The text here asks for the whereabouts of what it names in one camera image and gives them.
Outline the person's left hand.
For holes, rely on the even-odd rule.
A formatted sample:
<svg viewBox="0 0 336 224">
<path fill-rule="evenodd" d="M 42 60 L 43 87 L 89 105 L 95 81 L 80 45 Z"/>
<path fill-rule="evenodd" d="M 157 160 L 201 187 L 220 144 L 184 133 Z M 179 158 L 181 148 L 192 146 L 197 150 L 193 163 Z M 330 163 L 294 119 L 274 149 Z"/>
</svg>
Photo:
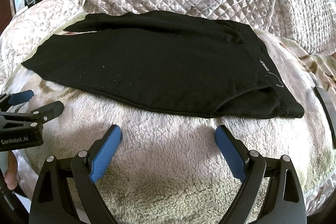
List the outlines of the person's left hand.
<svg viewBox="0 0 336 224">
<path fill-rule="evenodd" d="M 8 169 L 5 173 L 5 182 L 9 190 L 14 190 L 17 187 L 17 171 L 18 164 L 17 159 L 12 151 L 9 151 L 8 154 Z"/>
</svg>

